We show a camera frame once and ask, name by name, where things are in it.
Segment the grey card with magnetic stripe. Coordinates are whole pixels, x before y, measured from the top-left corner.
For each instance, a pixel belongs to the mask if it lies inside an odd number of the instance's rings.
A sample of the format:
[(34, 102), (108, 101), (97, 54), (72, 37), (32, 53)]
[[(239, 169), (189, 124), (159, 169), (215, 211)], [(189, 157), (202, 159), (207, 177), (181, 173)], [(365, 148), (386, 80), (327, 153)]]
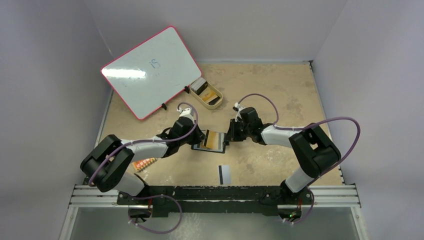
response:
[(229, 165), (219, 165), (218, 166), (218, 176), (219, 183), (221, 185), (230, 185), (231, 184), (231, 171)]

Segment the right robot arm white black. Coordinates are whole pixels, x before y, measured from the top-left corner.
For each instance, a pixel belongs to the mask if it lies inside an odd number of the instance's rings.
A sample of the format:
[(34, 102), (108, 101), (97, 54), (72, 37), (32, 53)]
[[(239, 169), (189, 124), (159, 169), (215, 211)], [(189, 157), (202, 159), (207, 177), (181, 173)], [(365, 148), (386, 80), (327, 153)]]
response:
[(288, 204), (300, 198), (304, 190), (325, 171), (333, 167), (342, 156), (336, 145), (320, 126), (310, 124), (295, 130), (263, 123), (254, 107), (233, 107), (236, 117), (230, 119), (227, 142), (243, 142), (250, 138), (260, 145), (291, 148), (299, 168), (280, 184), (280, 196)]

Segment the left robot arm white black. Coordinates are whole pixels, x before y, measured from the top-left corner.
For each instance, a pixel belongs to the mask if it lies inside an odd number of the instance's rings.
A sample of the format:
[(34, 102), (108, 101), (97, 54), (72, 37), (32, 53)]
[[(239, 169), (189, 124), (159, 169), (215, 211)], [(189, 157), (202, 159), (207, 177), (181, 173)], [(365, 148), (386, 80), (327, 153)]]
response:
[(147, 184), (134, 173), (127, 172), (131, 163), (145, 159), (167, 158), (183, 145), (197, 145), (205, 139), (197, 122), (181, 116), (173, 126), (160, 134), (140, 140), (123, 140), (114, 134), (107, 135), (81, 162), (81, 171), (89, 184), (102, 193), (117, 190), (129, 194), (138, 205), (149, 199)]

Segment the black card holder wallet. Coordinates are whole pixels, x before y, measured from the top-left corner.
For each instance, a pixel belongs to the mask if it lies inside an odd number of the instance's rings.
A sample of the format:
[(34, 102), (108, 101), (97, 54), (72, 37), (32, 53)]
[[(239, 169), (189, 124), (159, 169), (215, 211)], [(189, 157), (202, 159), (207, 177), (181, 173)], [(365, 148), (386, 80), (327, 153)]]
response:
[(205, 135), (204, 140), (201, 143), (192, 145), (192, 150), (220, 154), (225, 153), (227, 146), (227, 144), (225, 143), (225, 132), (218, 132), (206, 129), (202, 130), (202, 133)]

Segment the gold striped card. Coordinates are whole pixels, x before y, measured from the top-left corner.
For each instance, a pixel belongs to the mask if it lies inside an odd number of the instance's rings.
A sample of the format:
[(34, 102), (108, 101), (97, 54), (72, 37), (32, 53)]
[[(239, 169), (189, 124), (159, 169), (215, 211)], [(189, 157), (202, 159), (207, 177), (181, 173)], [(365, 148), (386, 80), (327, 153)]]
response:
[(226, 134), (224, 132), (218, 132), (217, 133), (217, 144), (216, 144), (216, 148), (217, 150), (219, 150), (220, 152), (224, 152), (225, 151), (225, 136)]
[(205, 133), (205, 139), (203, 141), (203, 146), (210, 150), (217, 150), (217, 133), (216, 131), (212, 131), (207, 129)]

